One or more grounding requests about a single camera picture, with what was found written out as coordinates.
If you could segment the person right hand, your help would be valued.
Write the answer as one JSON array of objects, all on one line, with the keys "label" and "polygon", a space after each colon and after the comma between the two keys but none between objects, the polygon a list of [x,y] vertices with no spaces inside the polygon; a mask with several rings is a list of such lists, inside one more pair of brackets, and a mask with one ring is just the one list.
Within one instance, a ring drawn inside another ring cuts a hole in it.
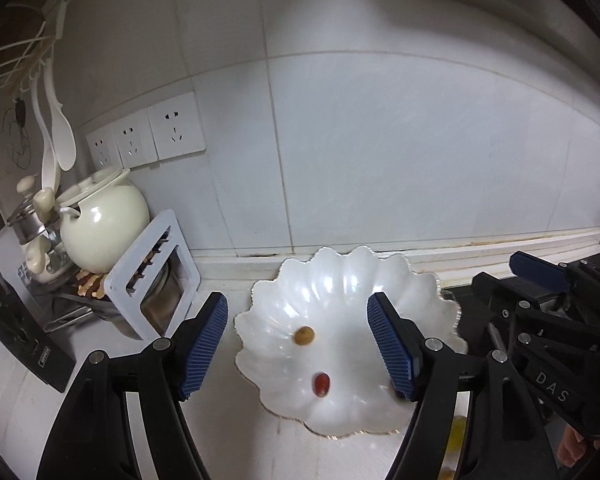
[{"label": "person right hand", "polygon": [[558,445],[557,458],[566,467],[573,467],[578,460],[585,456],[588,445],[570,425],[565,426],[562,440]]}]

